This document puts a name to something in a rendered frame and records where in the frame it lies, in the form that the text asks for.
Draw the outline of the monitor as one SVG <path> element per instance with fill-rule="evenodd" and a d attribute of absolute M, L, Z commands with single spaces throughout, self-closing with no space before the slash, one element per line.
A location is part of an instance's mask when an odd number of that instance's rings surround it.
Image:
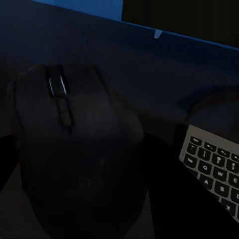
<path fill-rule="evenodd" d="M 121 20 L 239 49 L 239 0 L 123 0 Z M 188 114 L 209 100 L 232 94 L 239 94 L 239 86 L 212 91 Z"/>

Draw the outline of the mouse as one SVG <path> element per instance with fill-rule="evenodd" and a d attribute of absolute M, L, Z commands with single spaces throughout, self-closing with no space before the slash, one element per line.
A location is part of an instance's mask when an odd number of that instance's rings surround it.
<path fill-rule="evenodd" d="M 94 62 L 40 63 L 6 95 L 22 189 L 53 239 L 120 239 L 147 195 L 143 128 Z"/>

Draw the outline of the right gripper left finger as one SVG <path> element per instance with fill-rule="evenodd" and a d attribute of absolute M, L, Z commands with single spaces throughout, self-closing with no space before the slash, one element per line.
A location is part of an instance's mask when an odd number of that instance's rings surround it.
<path fill-rule="evenodd" d="M 12 135 L 0 138 L 0 192 L 16 168 L 19 160 Z"/>

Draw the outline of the keyboard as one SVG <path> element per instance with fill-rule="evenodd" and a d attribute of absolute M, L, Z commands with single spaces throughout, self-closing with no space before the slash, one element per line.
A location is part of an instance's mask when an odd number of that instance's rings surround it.
<path fill-rule="evenodd" d="M 239 223 L 239 144 L 190 125 L 179 159 Z"/>

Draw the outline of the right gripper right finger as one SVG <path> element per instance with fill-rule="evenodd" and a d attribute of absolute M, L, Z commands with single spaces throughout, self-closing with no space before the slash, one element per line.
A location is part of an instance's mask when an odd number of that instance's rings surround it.
<path fill-rule="evenodd" d="M 239 223 L 157 136 L 144 132 L 156 239 L 239 239 Z"/>

